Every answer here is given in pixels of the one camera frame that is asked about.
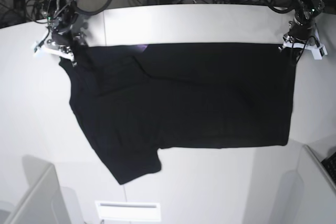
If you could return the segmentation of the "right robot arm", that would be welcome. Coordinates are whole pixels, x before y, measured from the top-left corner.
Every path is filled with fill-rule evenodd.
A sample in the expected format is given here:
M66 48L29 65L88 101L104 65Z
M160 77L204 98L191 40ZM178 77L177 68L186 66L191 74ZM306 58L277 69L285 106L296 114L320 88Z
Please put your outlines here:
M73 31L78 17L97 15L107 9L111 2L107 0L99 9L88 11L79 8L77 0L43 0L40 13L46 19L46 32L42 39L34 43L34 56L51 54L69 60L76 66L73 50L76 45L86 45L83 33Z

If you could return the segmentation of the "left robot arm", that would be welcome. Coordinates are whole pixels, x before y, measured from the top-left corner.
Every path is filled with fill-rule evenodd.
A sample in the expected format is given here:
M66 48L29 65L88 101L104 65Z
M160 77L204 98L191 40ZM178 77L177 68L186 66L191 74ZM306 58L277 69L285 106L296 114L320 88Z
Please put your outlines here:
M311 52L315 60L326 56L325 45L320 41L316 18L324 9L322 0L290 0L290 6L278 9L268 0L262 0L269 9L278 14L295 12L293 20L289 22L289 31L283 35L283 44L279 51L289 48L291 64L296 66L304 51Z

